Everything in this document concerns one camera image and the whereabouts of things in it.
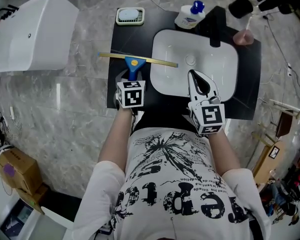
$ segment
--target sink drain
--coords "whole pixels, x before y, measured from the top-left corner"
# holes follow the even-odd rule
[[[188,54],[185,57],[185,62],[189,65],[189,66],[194,66],[196,65],[196,57],[193,55]]]

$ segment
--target soap dish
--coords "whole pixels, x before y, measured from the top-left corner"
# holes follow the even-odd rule
[[[123,10],[131,10],[135,9],[138,10],[138,16],[135,19],[127,19],[127,20],[121,20],[119,19],[119,13]],[[116,16],[115,16],[115,22],[118,25],[142,25],[145,22],[145,9],[142,7],[124,7],[124,8],[119,8],[116,11]]]

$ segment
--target soap dispenser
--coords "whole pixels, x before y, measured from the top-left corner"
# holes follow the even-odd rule
[[[199,0],[194,1],[193,5],[184,5],[181,7],[174,23],[180,28],[192,29],[205,18],[204,8],[204,3]]]

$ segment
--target yellow circle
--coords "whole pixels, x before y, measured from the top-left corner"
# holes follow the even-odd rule
[[[136,65],[138,65],[138,61],[137,61],[137,60],[135,60],[135,59],[134,59],[134,60],[132,60],[132,61],[131,61],[131,65],[132,65],[132,66],[136,66]]]

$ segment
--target forearm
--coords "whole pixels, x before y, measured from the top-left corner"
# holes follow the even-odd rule
[[[110,132],[103,144],[99,155],[99,162],[111,161],[122,171],[126,169],[128,158],[128,140],[131,131],[132,111],[120,108]]]
[[[232,149],[224,130],[209,134],[208,138],[216,172],[220,176],[229,170],[241,168],[236,153]]]

